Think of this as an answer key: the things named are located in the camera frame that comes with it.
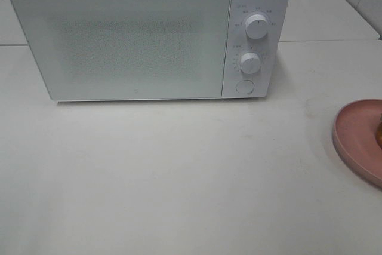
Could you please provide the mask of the white microwave knob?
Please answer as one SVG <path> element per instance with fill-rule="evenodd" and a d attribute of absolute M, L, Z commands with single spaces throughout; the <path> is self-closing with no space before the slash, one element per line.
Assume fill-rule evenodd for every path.
<path fill-rule="evenodd" d="M 261 59 L 257 53 L 245 53 L 240 59 L 241 72 L 247 75 L 257 73 L 261 68 Z"/>
<path fill-rule="evenodd" d="M 261 12 L 248 16 L 245 21 L 245 32 L 250 39 L 261 39 L 268 33 L 269 19 Z"/>

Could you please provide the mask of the white microwave door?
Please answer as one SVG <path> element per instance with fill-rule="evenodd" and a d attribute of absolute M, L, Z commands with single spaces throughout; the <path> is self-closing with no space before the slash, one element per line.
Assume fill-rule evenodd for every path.
<path fill-rule="evenodd" d="M 56 101 L 219 98 L 230 0 L 11 0 Z"/>

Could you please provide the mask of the pink round plate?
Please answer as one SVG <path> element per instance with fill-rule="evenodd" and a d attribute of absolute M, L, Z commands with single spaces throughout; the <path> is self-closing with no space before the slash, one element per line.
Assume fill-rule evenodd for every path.
<path fill-rule="evenodd" d="M 381 100 L 357 100 L 343 106 L 332 127 L 332 142 L 342 161 L 355 174 L 381 188 Z"/>

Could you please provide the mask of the upper white microwave knob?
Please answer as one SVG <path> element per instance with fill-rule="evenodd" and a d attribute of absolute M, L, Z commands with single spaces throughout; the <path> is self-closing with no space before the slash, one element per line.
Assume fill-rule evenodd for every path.
<path fill-rule="evenodd" d="M 245 32 L 250 39 L 261 39 L 268 33 L 269 19 L 261 12 L 248 16 L 245 21 Z"/>

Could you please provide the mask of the burger with lettuce and cheese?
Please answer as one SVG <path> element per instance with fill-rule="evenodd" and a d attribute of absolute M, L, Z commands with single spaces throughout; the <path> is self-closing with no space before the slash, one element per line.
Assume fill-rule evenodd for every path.
<path fill-rule="evenodd" d="M 375 132 L 375 140 L 379 147 L 382 148 L 382 116 L 380 117 L 380 122 L 377 125 L 377 129 Z"/>

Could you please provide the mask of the round white door release button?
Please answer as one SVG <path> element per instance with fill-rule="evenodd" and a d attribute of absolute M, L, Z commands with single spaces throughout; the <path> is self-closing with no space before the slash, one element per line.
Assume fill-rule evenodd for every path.
<path fill-rule="evenodd" d="M 249 95 L 254 91 L 254 83 L 250 80 L 243 80 L 237 83 L 236 91 L 240 94 Z"/>

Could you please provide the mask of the lower white microwave knob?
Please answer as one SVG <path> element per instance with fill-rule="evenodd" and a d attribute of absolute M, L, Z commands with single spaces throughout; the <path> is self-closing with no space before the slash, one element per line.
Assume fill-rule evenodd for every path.
<path fill-rule="evenodd" d="M 261 59 L 257 53 L 245 53 L 240 59 L 241 72 L 247 75 L 257 73 L 261 68 Z"/>

